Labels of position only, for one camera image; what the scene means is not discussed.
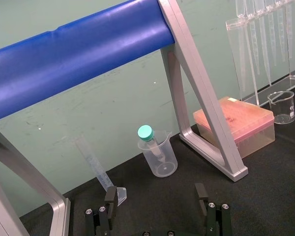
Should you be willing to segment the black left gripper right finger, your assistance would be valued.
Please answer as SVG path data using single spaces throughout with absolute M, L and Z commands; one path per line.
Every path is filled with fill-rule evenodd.
M 217 204 L 209 199 L 202 183 L 195 183 L 199 204 L 205 217 L 207 236 L 232 236 L 231 207 L 227 203 Z

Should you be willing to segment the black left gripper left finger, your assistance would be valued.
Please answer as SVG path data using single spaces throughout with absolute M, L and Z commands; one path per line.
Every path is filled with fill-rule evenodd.
M 118 192 L 116 186 L 108 188 L 104 205 L 99 208 L 88 208 L 85 211 L 85 227 L 87 236 L 110 236 L 113 221 L 118 207 Z

